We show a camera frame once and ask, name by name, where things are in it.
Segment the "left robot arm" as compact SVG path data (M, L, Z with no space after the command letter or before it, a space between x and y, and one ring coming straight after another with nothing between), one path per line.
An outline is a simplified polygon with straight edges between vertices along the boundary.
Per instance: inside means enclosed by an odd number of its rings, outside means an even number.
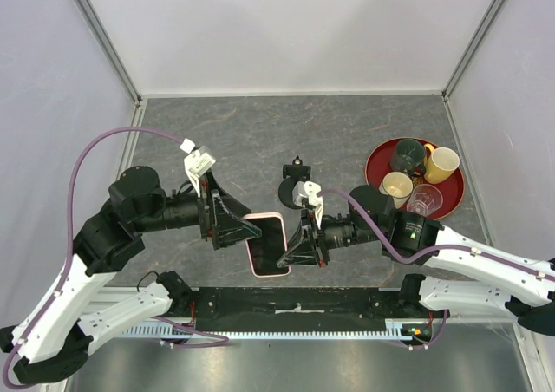
M250 209L216 182L211 172L199 194L168 195L151 167L131 167L108 189L108 200L69 244L60 275L20 324L1 329L7 387L56 383L79 370L104 343L151 317L180 317L193 291L175 271L158 274L147 288L94 315L82 312L96 293L145 248L143 235L198 226L214 249L261 236L245 220Z

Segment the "phone with pink case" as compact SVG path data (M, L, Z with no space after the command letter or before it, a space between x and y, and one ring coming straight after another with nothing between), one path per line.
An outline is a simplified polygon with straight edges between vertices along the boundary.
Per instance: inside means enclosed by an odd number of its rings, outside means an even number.
M251 271L257 278L278 278L291 273L289 266L278 266L287 251L284 218L279 212L250 213L244 219L261 230L261 235L246 241Z

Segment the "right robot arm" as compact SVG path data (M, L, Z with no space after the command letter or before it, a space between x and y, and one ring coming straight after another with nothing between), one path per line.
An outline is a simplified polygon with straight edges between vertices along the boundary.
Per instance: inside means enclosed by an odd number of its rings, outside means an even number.
M327 191L314 182L287 179L279 186L281 203L300 210L301 220L278 266L326 266L332 249L378 241L382 255L397 263L465 276L458 283L442 283L421 274L407 275L396 301L403 315L417 317L428 310L513 316L529 331L553 336L553 261L504 252L437 220L397 209L392 197L372 185L335 193L348 202L346 217L324 214Z

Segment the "black phone stand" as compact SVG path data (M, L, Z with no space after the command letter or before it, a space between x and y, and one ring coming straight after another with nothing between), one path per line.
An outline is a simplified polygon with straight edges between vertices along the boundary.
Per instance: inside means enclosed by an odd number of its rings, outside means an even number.
M297 155L290 164L284 164L283 180L278 187L278 197L280 202L294 210L300 209L300 206L294 203L293 189L298 182L305 182L310 180L311 167L305 165L300 157Z

